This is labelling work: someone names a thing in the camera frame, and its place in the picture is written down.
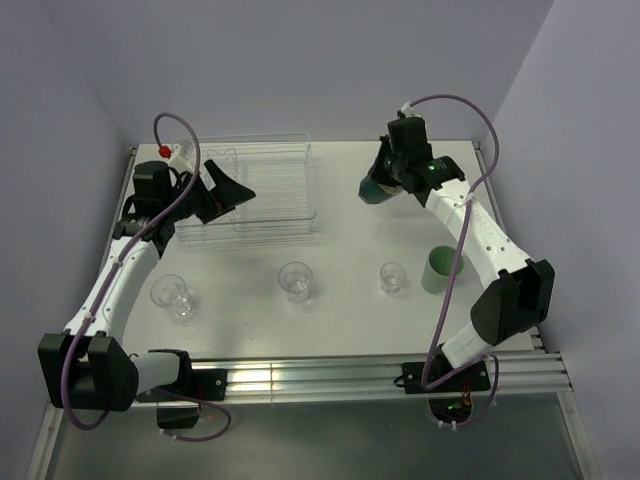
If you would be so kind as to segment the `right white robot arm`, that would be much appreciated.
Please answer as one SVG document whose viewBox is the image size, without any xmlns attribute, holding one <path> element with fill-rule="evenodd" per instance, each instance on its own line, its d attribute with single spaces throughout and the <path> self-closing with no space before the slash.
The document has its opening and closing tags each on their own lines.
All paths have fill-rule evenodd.
<svg viewBox="0 0 640 480">
<path fill-rule="evenodd" d="M 461 243 L 484 290 L 472 306 L 469 323 L 437 346 L 423 381 L 457 388 L 467 366 L 512 336 L 543 322 L 548 314 L 555 271 L 517 247 L 478 202 L 462 169 L 436 157 L 419 116 L 388 123 L 373 165 L 359 186 L 360 199 L 380 204 L 407 193 L 431 212 Z"/>
</svg>

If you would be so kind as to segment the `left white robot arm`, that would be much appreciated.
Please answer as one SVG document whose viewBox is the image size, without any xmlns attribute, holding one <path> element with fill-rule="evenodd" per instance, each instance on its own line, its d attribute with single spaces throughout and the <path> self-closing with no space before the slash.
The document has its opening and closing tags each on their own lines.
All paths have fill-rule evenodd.
<svg viewBox="0 0 640 480">
<path fill-rule="evenodd" d="M 138 395 L 157 387 L 172 399 L 193 391 L 195 375 L 186 351 L 155 349 L 131 357 L 122 340 L 130 312 L 176 223 L 196 217 L 207 224 L 256 196 L 212 160 L 205 161 L 204 173 L 213 181 L 211 188 L 164 161 L 134 168 L 134 192 L 125 200 L 96 284 L 63 331 L 44 335 L 38 345 L 55 407 L 123 412 Z"/>
</svg>

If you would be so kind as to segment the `dark teal mug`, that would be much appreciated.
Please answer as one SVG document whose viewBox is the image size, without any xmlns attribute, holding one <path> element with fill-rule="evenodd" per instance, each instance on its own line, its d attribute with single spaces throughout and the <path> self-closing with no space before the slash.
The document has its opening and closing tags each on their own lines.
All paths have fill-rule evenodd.
<svg viewBox="0 0 640 480">
<path fill-rule="evenodd" d="M 358 196 L 367 205 L 378 205 L 401 192 L 401 187 L 390 187 L 380 184 L 370 177 L 365 177 L 360 182 Z"/>
</svg>

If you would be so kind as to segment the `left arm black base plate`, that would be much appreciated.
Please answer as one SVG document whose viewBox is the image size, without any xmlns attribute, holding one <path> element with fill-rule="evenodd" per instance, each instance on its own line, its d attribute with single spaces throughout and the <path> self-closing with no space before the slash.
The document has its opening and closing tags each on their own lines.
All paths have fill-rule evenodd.
<svg viewBox="0 0 640 480">
<path fill-rule="evenodd" d="M 226 396 L 228 370 L 196 369 L 185 385 L 166 385 L 136 397 L 140 403 L 164 401 L 223 401 Z"/>
</svg>

